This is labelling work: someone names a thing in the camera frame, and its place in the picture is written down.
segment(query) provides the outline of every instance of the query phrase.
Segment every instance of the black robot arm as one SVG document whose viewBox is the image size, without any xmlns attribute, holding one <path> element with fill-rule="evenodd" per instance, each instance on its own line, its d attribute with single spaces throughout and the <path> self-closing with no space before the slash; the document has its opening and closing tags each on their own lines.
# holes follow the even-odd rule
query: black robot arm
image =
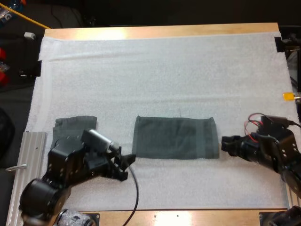
<svg viewBox="0 0 301 226">
<path fill-rule="evenodd" d="M 222 137 L 222 150 L 279 173 L 301 197 L 301 154 L 293 132 L 287 128 L 293 124 L 286 118 L 262 116 L 256 133 Z"/>
<path fill-rule="evenodd" d="M 94 177 L 124 181 L 135 155 L 121 155 L 121 147 L 95 130 L 83 131 L 81 140 L 59 139 L 48 153 L 42 179 L 32 180 L 22 192 L 19 209 L 25 225 L 46 225 L 62 209 L 74 185 Z"/>
</svg>

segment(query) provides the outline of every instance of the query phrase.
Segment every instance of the metal bracket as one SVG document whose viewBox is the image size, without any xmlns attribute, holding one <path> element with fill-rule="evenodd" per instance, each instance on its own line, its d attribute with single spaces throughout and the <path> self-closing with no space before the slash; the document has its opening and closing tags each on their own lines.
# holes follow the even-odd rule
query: metal bracket
<svg viewBox="0 0 301 226">
<path fill-rule="evenodd" d="M 12 166 L 12 167 L 6 168 L 5 171 L 15 173 L 17 170 L 22 170 L 22 169 L 26 169 L 26 168 L 27 168 L 27 165 L 22 164 L 19 166 Z"/>
<path fill-rule="evenodd" d="M 45 141 L 45 132 L 24 132 L 18 165 L 6 169 L 6 171 L 16 173 L 6 226 L 23 225 L 21 212 L 19 211 L 20 196 L 25 186 L 32 179 L 40 176 Z"/>
</svg>

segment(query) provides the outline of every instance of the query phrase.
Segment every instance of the gray towel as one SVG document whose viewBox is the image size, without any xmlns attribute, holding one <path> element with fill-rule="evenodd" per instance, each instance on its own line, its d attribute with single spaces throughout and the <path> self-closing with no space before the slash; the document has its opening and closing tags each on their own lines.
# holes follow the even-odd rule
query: gray towel
<svg viewBox="0 0 301 226">
<path fill-rule="evenodd" d="M 97 118 L 95 116 L 76 116 L 71 118 L 56 119 L 55 127 L 53 127 L 53 139 L 51 148 L 55 146 L 58 139 L 63 137 L 77 137 L 81 135 L 85 129 L 95 129 Z"/>
<path fill-rule="evenodd" d="M 132 153 L 151 159 L 217 159 L 214 119 L 137 116 Z"/>
</svg>

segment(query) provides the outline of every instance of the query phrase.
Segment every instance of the wooden board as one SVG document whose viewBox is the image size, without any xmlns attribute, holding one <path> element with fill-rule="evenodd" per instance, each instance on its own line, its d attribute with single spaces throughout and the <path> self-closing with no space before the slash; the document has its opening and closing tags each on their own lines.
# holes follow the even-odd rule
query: wooden board
<svg viewBox="0 0 301 226">
<path fill-rule="evenodd" d="M 259 212 L 277 210 L 151 210 L 137 211 L 128 226 L 259 226 Z M 97 211 L 100 226 L 121 226 L 131 211 Z"/>
<path fill-rule="evenodd" d="M 124 40 L 210 34 L 278 32 L 277 23 L 206 24 L 152 27 L 47 29 L 45 36 L 63 40 Z"/>
</svg>

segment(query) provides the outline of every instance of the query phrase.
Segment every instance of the white towel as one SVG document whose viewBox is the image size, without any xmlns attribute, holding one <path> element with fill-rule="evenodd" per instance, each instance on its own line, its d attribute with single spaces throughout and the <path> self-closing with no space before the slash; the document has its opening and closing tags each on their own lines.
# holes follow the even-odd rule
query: white towel
<svg viewBox="0 0 301 226">
<path fill-rule="evenodd" d="M 131 153 L 136 116 L 214 117 L 219 140 L 243 135 L 248 115 L 262 112 L 298 121 L 278 32 L 180 38 L 62 41 L 45 37 L 27 130 L 46 131 L 43 162 L 55 119 L 98 118 L 97 130 Z M 300 147 L 300 131 L 292 129 Z M 138 209 L 283 208 L 280 176 L 256 163 L 137 159 Z M 95 178 L 72 189 L 66 208 L 130 210 L 131 175 L 124 182 Z"/>
</svg>

